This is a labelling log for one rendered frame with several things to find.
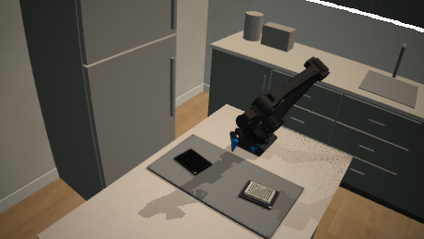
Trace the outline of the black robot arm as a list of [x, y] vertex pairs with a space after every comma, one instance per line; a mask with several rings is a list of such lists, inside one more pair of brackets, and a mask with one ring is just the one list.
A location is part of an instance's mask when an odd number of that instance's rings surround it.
[[[304, 66], [306, 69], [297, 76], [278, 88], [259, 95], [251, 104], [252, 107], [249, 111], [237, 116], [237, 127], [243, 129], [242, 133], [245, 137], [251, 138], [254, 148], [259, 148], [264, 143], [267, 145], [273, 136], [272, 133], [276, 132], [286, 121], [283, 117], [288, 109], [313, 83], [318, 80], [322, 81], [330, 74], [329, 68], [318, 57], [310, 58]], [[302, 87], [303, 84], [304, 86]], [[283, 102], [280, 103], [281, 101]]]

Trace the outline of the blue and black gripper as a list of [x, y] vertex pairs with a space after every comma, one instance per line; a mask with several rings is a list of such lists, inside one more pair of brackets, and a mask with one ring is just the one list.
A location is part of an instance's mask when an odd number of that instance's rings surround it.
[[[239, 143], [236, 135], [238, 135], [239, 138], [248, 138], [248, 140], [250, 142], [252, 142], [250, 137], [245, 137], [243, 135], [242, 130], [243, 129], [236, 127], [235, 131], [230, 131], [230, 141], [231, 141], [231, 151], [232, 152], [235, 150], [236, 146]], [[258, 148], [253, 148], [253, 146], [252, 146], [251, 152], [254, 152], [256, 149], [258, 149]]]

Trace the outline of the white well plate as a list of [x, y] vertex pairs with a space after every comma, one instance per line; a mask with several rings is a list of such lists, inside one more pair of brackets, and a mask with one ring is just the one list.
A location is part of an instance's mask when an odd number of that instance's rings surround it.
[[275, 193], [275, 190], [251, 182], [243, 194], [269, 204]]

